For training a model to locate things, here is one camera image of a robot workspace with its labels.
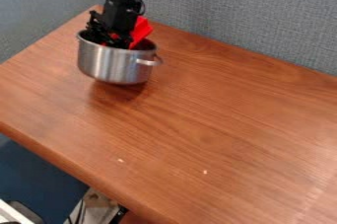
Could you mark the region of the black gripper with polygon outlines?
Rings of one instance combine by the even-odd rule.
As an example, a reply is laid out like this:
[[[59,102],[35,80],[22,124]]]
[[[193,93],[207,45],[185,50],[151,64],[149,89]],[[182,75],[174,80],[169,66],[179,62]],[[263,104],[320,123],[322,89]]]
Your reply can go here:
[[[83,37],[97,44],[127,49],[142,8],[142,0],[105,0],[102,12],[89,12]]]

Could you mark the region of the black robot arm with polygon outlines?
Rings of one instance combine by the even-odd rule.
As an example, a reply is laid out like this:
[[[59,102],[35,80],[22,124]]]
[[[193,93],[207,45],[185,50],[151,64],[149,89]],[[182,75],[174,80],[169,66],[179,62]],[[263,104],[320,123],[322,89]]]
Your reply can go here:
[[[127,49],[137,19],[145,13],[142,0],[105,0],[102,12],[89,12],[85,38],[111,47]]]

